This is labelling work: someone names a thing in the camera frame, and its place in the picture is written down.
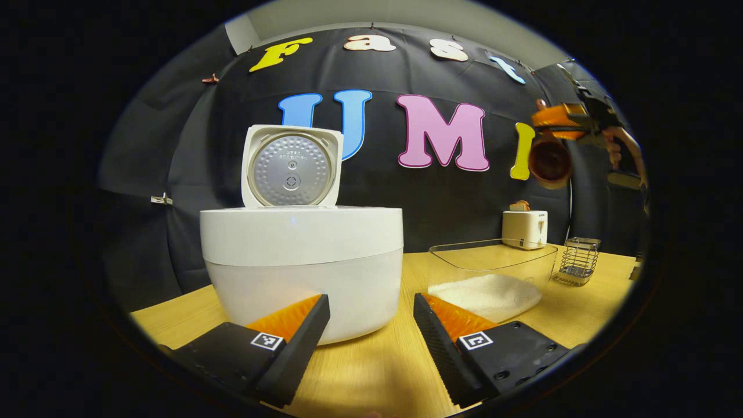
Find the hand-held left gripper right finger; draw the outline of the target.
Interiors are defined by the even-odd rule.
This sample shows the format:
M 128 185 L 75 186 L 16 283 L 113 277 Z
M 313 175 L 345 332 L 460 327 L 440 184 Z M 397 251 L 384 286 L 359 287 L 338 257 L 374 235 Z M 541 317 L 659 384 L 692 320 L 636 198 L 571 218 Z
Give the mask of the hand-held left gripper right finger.
M 414 295 L 413 316 L 450 400 L 460 408 L 535 381 L 571 355 L 522 321 L 497 325 L 424 292 Z

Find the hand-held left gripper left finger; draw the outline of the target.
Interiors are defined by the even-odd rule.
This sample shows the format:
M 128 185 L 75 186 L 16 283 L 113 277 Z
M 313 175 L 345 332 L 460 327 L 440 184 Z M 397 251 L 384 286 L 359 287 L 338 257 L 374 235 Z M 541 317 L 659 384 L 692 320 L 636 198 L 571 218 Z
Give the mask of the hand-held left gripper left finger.
M 160 350 L 225 391 L 283 408 L 330 318 L 329 297 L 316 294 L 249 325 L 225 321 L 182 347 L 161 344 Z

